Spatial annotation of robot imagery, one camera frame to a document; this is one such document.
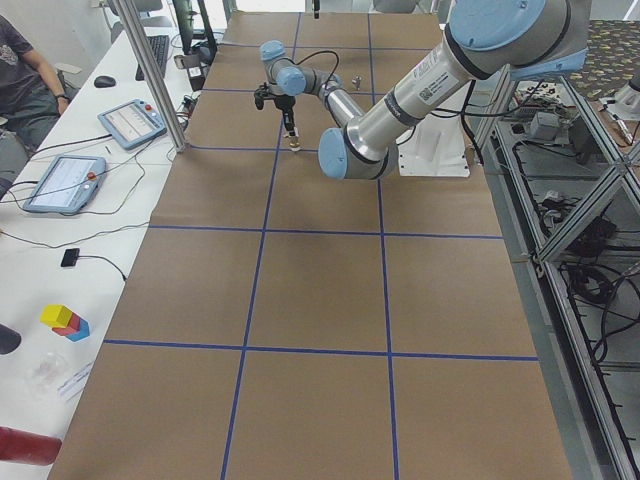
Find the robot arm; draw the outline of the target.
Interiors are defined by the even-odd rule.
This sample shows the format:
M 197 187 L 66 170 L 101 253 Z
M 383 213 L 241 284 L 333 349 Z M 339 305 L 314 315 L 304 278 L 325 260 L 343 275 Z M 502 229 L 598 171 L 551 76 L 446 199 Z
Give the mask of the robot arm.
M 319 98 L 336 125 L 321 136 L 322 172 L 334 179 L 377 180 L 398 164 L 396 140 L 471 80 L 504 66 L 515 80 L 578 71 L 587 55 L 588 1 L 459 1 L 443 39 L 369 111 L 363 111 L 335 74 L 296 64 L 284 45 L 261 45 L 266 81 L 254 92 L 257 109 L 271 100 L 296 137 L 296 96 Z

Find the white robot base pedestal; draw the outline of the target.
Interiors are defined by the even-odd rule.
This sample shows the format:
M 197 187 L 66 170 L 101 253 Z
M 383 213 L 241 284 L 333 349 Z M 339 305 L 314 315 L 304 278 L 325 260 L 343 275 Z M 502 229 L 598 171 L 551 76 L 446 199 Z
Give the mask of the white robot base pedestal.
M 480 166 L 468 145 L 461 120 L 429 116 L 397 140 L 398 169 L 403 177 L 467 178 Z

